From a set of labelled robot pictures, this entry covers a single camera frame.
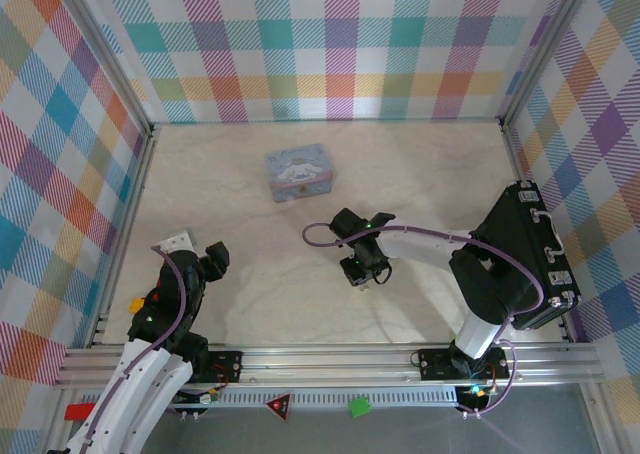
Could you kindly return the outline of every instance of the small yellow object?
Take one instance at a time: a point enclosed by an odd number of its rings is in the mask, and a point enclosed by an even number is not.
[[[129,304],[129,312],[131,314],[135,314],[140,309],[142,309],[142,306],[144,306],[144,298],[143,297],[138,297],[136,299],[133,299],[131,301],[131,304]]]

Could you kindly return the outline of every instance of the plaid wall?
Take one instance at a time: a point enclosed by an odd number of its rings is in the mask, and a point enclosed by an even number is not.
[[[640,0],[585,0],[515,123],[584,294],[575,316],[599,348],[640,452]]]
[[[500,104],[500,109],[498,110],[498,117],[502,117],[505,115],[509,104],[513,99],[513,95],[515,94],[516,88],[518,87],[520,81],[522,80],[522,76],[527,72],[527,70],[531,67],[531,62],[533,61],[533,56],[536,54],[538,46],[540,45],[540,41],[542,40],[542,36],[545,34],[547,27],[549,27],[549,23],[551,22],[553,16],[558,12],[563,0],[551,0],[547,5],[547,9],[540,20],[540,24],[536,28],[536,32],[531,38],[527,49],[520,59],[520,63],[518,64],[518,69],[516,73],[511,78],[511,82],[509,83],[509,87],[507,88],[507,93],[502,100],[502,104]]]
[[[87,332],[142,137],[61,0],[0,0],[0,452]]]
[[[155,120],[234,122],[494,117],[552,0],[87,1]]]

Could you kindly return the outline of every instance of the white floor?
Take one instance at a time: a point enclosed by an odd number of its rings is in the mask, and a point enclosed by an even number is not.
[[[327,146],[330,194],[276,204],[263,155]],[[193,331],[230,344],[448,342],[466,306],[453,275],[396,261],[391,280],[362,292],[338,261],[344,249],[314,249],[300,233],[343,207],[378,211],[432,228],[473,229],[513,173],[492,123],[291,123],[163,127],[109,314],[103,342],[126,340],[135,297],[155,285],[162,263],[149,248],[182,227],[196,250],[223,240],[225,278],[210,284]],[[330,232],[313,232],[334,240]],[[507,332],[556,341],[557,324]]]

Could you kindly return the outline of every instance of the floor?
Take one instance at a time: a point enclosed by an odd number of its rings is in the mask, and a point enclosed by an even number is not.
[[[516,387],[481,420],[451,408],[386,408],[352,419],[344,410],[211,409],[198,423],[165,414],[144,454],[596,454],[578,385]]]
[[[328,149],[333,191],[276,204],[264,154],[313,143]],[[363,292],[338,265],[344,250],[311,248],[300,233],[343,207],[363,217],[386,211],[431,228],[473,229],[513,178],[493,123],[163,127],[103,342],[126,341],[129,304],[155,285],[162,262],[149,248],[183,227],[193,230],[198,253],[223,240],[231,254],[192,329],[210,342],[448,342],[467,310],[451,273],[398,260],[386,285]],[[334,240],[329,231],[312,236]],[[506,335],[560,340],[555,322]]]

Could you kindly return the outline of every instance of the black case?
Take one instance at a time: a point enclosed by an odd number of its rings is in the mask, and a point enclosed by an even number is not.
[[[520,261],[542,283],[544,302],[538,309],[516,316],[512,323],[516,329],[541,327],[576,307],[581,300],[566,256],[553,255],[561,246],[550,217],[535,214],[541,211],[546,212],[546,207],[538,186],[527,181],[514,183],[505,189],[484,222],[473,232],[474,237]],[[521,292],[514,289],[514,295],[519,294],[517,291]],[[528,283],[518,301],[518,309],[533,305],[536,299],[536,290]]]

